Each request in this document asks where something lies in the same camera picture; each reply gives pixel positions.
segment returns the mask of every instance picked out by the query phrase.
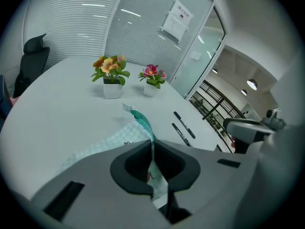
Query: chair headrest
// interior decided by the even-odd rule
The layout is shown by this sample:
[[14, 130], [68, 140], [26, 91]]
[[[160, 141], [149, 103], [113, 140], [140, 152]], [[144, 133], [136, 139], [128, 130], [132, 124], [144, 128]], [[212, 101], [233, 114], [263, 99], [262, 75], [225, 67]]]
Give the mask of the chair headrest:
[[23, 47], [24, 54], [32, 55], [32, 54], [41, 52], [43, 50], [42, 38], [45, 35], [46, 35], [46, 33], [41, 36], [37, 36], [37, 37], [29, 39]]

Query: black slot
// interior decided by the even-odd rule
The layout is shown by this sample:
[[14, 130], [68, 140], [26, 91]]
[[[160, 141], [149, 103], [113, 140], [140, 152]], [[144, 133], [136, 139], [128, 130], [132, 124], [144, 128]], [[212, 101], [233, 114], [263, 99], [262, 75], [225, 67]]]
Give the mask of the black slot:
[[113, 180], [128, 193], [153, 195], [153, 188], [146, 184], [147, 172], [152, 162], [150, 140], [117, 156], [110, 165]]
[[52, 218], [61, 221], [85, 185], [71, 181], [44, 209]]
[[234, 167], [234, 168], [238, 168], [240, 166], [240, 162], [236, 162], [236, 161], [232, 161], [232, 160], [227, 160], [227, 159], [224, 159], [224, 158], [218, 160], [217, 163], [223, 164], [225, 166]]

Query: white ceiling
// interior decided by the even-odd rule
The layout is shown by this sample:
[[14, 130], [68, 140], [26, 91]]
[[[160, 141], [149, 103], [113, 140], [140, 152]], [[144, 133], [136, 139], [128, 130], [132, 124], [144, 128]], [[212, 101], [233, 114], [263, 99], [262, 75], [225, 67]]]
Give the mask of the white ceiling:
[[[270, 93], [270, 89], [276, 83], [276, 80], [266, 74], [259, 66], [241, 57], [240, 55], [224, 48], [220, 54], [214, 69], [218, 70], [218, 76], [228, 82], [236, 90], [241, 92], [242, 89], [247, 91], [248, 103], [262, 118], [268, 109], [277, 107], [277, 103]], [[247, 84], [247, 80], [255, 79], [257, 90], [253, 90]]]
[[240, 55], [224, 48], [214, 68], [218, 70], [218, 76], [222, 77], [237, 90], [250, 90], [247, 80], [255, 79], [257, 91], [266, 93], [275, 84], [276, 80], [265, 74], [257, 65], [249, 62]]

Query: white table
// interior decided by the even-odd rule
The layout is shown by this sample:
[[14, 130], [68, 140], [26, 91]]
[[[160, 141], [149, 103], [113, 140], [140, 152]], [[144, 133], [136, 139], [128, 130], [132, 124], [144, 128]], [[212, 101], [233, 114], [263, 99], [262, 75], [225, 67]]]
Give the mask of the white table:
[[[168, 83], [155, 98], [143, 95], [143, 66], [127, 63], [131, 73], [118, 99], [103, 97], [102, 79], [92, 82], [95, 57], [68, 58], [40, 76], [11, 110], [0, 134], [1, 171], [9, 187], [30, 199], [78, 150], [103, 140], [134, 120], [122, 110], [133, 105], [150, 121], [159, 139], [184, 144], [176, 123], [197, 148], [214, 150], [219, 137], [202, 116]], [[173, 114], [177, 111], [193, 139]]]

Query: yellow flower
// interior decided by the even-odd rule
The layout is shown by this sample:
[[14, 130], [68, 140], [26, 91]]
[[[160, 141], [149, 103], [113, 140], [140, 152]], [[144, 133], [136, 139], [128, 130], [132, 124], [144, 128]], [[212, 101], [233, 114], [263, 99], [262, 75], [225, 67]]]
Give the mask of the yellow flower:
[[124, 56], [124, 55], [122, 55], [122, 54], [121, 54], [121, 55], [119, 56], [118, 61], [122, 61], [122, 60], [125, 60], [125, 61], [126, 61], [126, 58], [125, 58], [125, 56]]
[[98, 61], [96, 61], [93, 66], [94, 67], [101, 67], [101, 65], [103, 64], [103, 57], [100, 58]]
[[112, 58], [107, 58], [104, 60], [104, 66], [108, 67], [112, 65]]
[[103, 71], [103, 72], [105, 72], [105, 73], [109, 73], [109, 70], [111, 70], [111, 69], [113, 69], [113, 67], [112, 66], [102, 66], [101, 67], [101, 70]]
[[114, 69], [116, 69], [116, 68], [119, 68], [119, 65], [115, 63], [115, 64], [112, 65], [112, 67], [113, 67]]

